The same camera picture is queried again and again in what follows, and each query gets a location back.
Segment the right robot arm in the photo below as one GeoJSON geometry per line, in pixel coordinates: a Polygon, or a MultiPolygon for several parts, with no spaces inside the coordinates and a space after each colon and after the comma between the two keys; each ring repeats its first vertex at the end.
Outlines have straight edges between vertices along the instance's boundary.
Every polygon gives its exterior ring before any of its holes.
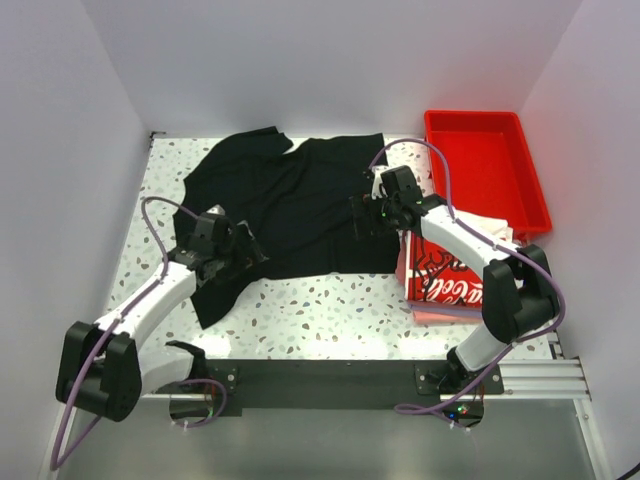
{"type": "Polygon", "coordinates": [[[424,195],[406,166],[373,176],[371,193],[350,199],[357,238],[408,231],[444,248],[481,279],[482,323],[448,352],[444,385],[469,392],[515,342],[563,319],[565,303],[542,249],[502,242],[463,221],[445,198],[424,195]]]}

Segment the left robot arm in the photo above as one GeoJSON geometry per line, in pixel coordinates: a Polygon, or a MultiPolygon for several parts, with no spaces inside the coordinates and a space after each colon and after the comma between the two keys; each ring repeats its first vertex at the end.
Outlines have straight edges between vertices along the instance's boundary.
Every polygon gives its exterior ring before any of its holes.
{"type": "Polygon", "coordinates": [[[59,402],[120,422],[146,393],[171,383],[185,392],[205,385],[207,368],[196,361],[196,348],[173,342],[148,356],[140,350],[202,287],[228,283],[266,256],[248,223],[232,221],[219,207],[199,215],[194,230],[161,254],[156,271],[123,304],[67,330],[55,388],[59,402]]]}

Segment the black t-shirt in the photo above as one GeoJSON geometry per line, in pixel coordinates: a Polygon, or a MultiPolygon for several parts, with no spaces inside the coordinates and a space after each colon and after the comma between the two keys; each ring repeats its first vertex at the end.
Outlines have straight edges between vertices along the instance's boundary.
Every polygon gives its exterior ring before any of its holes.
{"type": "Polygon", "coordinates": [[[232,135],[185,177],[183,209],[173,216],[178,239],[194,215],[220,205],[246,221],[267,261],[228,283],[206,283],[191,297],[202,328],[220,321],[251,283],[342,274],[391,274],[396,234],[356,238],[350,199],[371,192],[365,176],[384,146],[382,134],[308,139],[295,147],[276,127],[232,135]]]}

